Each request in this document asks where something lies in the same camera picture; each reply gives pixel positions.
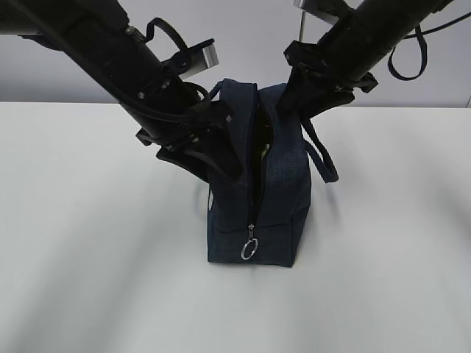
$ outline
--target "fabric bag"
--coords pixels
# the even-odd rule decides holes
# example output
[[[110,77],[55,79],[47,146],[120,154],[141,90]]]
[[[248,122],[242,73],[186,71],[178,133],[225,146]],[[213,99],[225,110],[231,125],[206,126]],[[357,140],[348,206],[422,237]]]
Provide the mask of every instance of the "fabric bag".
[[[230,139],[244,172],[237,182],[208,170],[208,261],[292,267],[311,206],[311,156],[325,182],[339,179],[310,121],[280,118],[286,85],[258,91],[230,79],[211,92],[233,111]],[[302,127],[322,155],[308,143]]]

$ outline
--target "metal bracket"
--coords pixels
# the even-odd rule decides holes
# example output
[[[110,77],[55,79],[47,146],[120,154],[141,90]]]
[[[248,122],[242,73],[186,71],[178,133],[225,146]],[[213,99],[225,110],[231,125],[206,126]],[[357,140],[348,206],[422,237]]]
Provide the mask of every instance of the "metal bracket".
[[[294,6],[332,25],[352,10],[344,0],[294,0]]]

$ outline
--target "white table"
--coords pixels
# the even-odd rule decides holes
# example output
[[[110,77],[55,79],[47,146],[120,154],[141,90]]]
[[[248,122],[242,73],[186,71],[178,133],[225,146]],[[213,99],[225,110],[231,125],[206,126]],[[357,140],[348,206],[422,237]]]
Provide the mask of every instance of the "white table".
[[[293,269],[207,264],[207,186],[118,106],[0,116],[2,353],[471,350],[471,110],[319,116]]]

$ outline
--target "black robotic arm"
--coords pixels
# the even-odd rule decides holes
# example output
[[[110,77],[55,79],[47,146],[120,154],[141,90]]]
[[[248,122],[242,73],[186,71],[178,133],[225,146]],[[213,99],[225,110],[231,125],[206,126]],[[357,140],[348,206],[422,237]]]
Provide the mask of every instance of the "black robotic arm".
[[[350,103],[354,88],[370,92],[378,83],[369,70],[452,0],[364,0],[356,10],[343,0],[294,1],[334,24],[317,45],[294,41],[285,52],[293,69],[278,112],[296,111],[309,119]],[[155,26],[180,50],[165,62],[146,45]],[[240,175],[227,134],[228,106],[179,77],[213,40],[188,48],[159,18],[142,35],[116,0],[0,0],[0,34],[65,52],[143,127],[138,133],[142,143],[162,146],[158,158],[203,180],[208,165],[232,179]]]

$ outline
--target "white wall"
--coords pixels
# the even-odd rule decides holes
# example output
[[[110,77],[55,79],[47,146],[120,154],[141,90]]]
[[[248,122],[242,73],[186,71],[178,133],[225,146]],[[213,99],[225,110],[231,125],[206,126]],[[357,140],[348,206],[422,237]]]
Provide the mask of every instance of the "white wall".
[[[207,88],[224,77],[258,82],[285,82],[289,67],[283,51],[297,39],[301,12],[292,0],[121,0],[132,24],[144,30],[147,22],[163,17],[195,44],[216,39],[222,64],[191,80]],[[348,0],[357,6],[361,0]],[[455,0],[444,12],[426,20],[424,29],[443,24],[470,11],[469,0]],[[329,29],[308,18],[305,40],[317,42]],[[428,37],[430,63],[416,82],[392,78],[385,63],[373,71],[380,87],[358,94],[357,105],[466,107],[471,95],[471,20]],[[162,35],[151,44],[160,59],[174,52]],[[64,54],[15,37],[0,37],[0,101],[86,101],[113,99]],[[417,42],[402,43],[395,62],[404,74],[419,67]]]

